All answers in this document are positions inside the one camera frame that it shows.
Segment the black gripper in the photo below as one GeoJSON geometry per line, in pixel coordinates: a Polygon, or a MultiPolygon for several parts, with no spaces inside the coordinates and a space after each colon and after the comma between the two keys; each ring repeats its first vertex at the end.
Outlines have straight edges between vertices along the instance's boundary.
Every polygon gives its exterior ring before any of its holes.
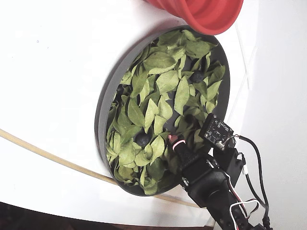
{"type": "Polygon", "coordinates": [[[168,135],[176,154],[177,172],[190,198],[206,208],[229,208],[237,202],[237,153],[196,154],[182,135],[168,135]]]}

